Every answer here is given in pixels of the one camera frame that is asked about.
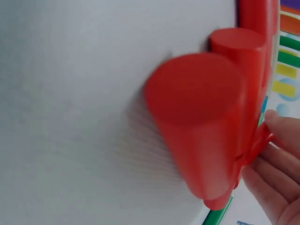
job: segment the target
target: orange stripe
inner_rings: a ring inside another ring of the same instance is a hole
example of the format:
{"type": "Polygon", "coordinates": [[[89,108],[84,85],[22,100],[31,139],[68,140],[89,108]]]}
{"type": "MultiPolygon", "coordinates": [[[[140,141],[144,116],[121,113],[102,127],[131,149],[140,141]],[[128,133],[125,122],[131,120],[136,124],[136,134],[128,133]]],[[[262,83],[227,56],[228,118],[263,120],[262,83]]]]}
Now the orange stripe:
{"type": "Polygon", "coordinates": [[[300,20],[281,14],[280,29],[294,35],[300,35],[300,20]]]}
{"type": "Polygon", "coordinates": [[[281,6],[281,10],[284,11],[284,12],[287,12],[287,13],[293,13],[293,14],[296,14],[296,15],[300,15],[300,10],[298,10],[298,9],[289,8],[289,7],[286,7],[286,6],[281,6]]]}

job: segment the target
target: red plastic toy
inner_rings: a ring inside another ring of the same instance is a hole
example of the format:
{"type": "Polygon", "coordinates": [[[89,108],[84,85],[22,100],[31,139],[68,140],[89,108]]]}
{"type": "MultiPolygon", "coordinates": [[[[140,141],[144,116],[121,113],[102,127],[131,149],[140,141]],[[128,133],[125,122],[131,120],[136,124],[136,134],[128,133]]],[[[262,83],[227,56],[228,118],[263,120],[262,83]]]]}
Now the red plastic toy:
{"type": "Polygon", "coordinates": [[[246,28],[213,32],[212,52],[171,59],[145,85],[148,109],[180,173],[212,210],[226,206],[242,167],[273,138],[257,124],[271,74],[274,2],[240,0],[246,28]]]}

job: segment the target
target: fingernail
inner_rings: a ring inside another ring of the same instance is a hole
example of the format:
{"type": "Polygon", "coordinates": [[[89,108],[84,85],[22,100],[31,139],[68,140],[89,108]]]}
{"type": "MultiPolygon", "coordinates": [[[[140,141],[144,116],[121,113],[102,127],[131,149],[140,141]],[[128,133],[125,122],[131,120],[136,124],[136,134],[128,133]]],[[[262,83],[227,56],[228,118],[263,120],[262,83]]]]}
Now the fingernail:
{"type": "Polygon", "coordinates": [[[270,121],[272,119],[274,119],[275,117],[278,116],[277,111],[272,110],[272,109],[268,109],[265,113],[264,113],[264,120],[265,121],[270,121]]]}

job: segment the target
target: green strip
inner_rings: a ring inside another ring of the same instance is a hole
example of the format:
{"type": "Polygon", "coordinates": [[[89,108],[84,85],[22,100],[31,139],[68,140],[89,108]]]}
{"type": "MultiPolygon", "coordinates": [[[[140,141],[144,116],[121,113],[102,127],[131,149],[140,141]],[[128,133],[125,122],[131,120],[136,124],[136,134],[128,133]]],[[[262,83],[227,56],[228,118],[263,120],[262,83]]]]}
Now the green strip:
{"type": "Polygon", "coordinates": [[[300,68],[300,58],[283,51],[278,52],[278,61],[293,67],[300,68]]]}
{"type": "Polygon", "coordinates": [[[300,41],[280,36],[280,45],[300,51],[300,41]]]}
{"type": "Polygon", "coordinates": [[[263,122],[263,116],[264,116],[264,113],[261,114],[261,117],[259,118],[258,125],[261,125],[261,123],[263,122]]]}
{"type": "Polygon", "coordinates": [[[233,202],[234,196],[232,195],[229,199],[226,207],[219,211],[210,211],[208,216],[206,217],[203,225],[220,225],[223,221],[227,211],[229,210],[231,203],[233,202]]]}

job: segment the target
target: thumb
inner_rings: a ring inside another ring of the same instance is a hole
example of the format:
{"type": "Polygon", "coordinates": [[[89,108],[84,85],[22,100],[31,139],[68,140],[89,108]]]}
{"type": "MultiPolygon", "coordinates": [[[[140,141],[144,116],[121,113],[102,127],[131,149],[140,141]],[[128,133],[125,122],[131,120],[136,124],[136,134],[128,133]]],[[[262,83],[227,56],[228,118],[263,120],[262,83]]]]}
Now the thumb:
{"type": "Polygon", "coordinates": [[[274,110],[267,110],[265,122],[276,137],[279,147],[300,159],[300,120],[282,117],[274,110]]]}

